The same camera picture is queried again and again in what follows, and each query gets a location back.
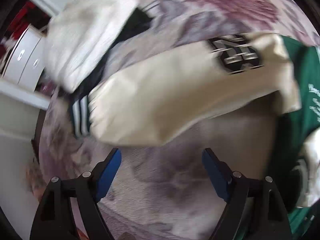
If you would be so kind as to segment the green and cream varsity jacket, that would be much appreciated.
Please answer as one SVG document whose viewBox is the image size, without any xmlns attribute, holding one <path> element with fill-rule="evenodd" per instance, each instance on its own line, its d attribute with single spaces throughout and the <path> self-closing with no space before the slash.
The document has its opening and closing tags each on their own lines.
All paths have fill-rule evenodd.
<svg viewBox="0 0 320 240">
<path fill-rule="evenodd" d="M 103 217 L 117 238 L 205 239 L 224 202 L 201 163 L 276 181 L 294 209 L 300 155 L 319 128 L 319 48 L 274 33 L 199 41 L 126 67 L 89 97 L 93 159 L 123 152 Z"/>
</svg>

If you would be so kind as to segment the floral plush bed blanket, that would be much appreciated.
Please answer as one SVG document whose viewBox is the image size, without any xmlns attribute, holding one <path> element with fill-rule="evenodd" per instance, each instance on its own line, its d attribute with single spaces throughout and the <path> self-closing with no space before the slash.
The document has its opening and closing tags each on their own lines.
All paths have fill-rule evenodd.
<svg viewBox="0 0 320 240">
<path fill-rule="evenodd" d="M 45 181 L 120 169 L 98 206 L 114 238 L 207 239 L 225 202 L 202 151 L 276 185 L 294 238 L 319 203 L 319 35 L 294 0 L 76 0 L 49 22 L 57 88 Z"/>
</svg>

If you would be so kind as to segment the black garment with white stripes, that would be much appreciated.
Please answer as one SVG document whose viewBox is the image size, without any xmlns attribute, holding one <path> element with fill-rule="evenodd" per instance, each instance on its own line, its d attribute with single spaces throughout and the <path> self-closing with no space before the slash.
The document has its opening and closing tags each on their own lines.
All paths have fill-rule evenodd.
<svg viewBox="0 0 320 240">
<path fill-rule="evenodd" d="M 89 120 L 88 95 L 102 80 L 104 68 L 111 50 L 120 42 L 124 42 L 148 30 L 151 26 L 151 21 L 151 17 L 141 9 L 136 8 L 115 41 L 105 50 L 103 57 L 93 71 L 80 83 L 79 87 L 68 96 L 68 111 L 75 137 L 80 138 L 89 135 L 91 122 Z"/>
</svg>

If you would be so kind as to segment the white shelf unit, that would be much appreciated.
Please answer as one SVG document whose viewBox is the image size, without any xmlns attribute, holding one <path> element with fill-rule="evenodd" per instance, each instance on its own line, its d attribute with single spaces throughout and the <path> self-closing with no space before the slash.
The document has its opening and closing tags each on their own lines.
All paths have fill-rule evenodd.
<svg viewBox="0 0 320 240">
<path fill-rule="evenodd" d="M 47 110 L 49 103 L 49 97 L 1 78 L 1 135 L 30 141 L 39 113 Z"/>
</svg>

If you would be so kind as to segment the white drawer cabinet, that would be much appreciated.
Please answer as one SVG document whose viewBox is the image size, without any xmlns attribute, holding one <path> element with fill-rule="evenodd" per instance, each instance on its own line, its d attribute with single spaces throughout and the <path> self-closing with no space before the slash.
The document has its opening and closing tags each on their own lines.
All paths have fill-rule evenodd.
<svg viewBox="0 0 320 240">
<path fill-rule="evenodd" d="M 45 41 L 46 37 L 29 25 L 14 45 L 2 77 L 26 90 L 35 91 L 44 70 Z"/>
</svg>

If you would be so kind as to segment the white fluffy garment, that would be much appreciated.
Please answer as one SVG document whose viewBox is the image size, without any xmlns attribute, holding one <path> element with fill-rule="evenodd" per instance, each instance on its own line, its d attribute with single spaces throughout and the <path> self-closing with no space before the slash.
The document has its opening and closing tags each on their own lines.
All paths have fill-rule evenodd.
<svg viewBox="0 0 320 240">
<path fill-rule="evenodd" d="M 75 0 L 48 24 L 44 66 L 73 93 L 91 74 L 138 7 L 139 0 Z"/>
</svg>

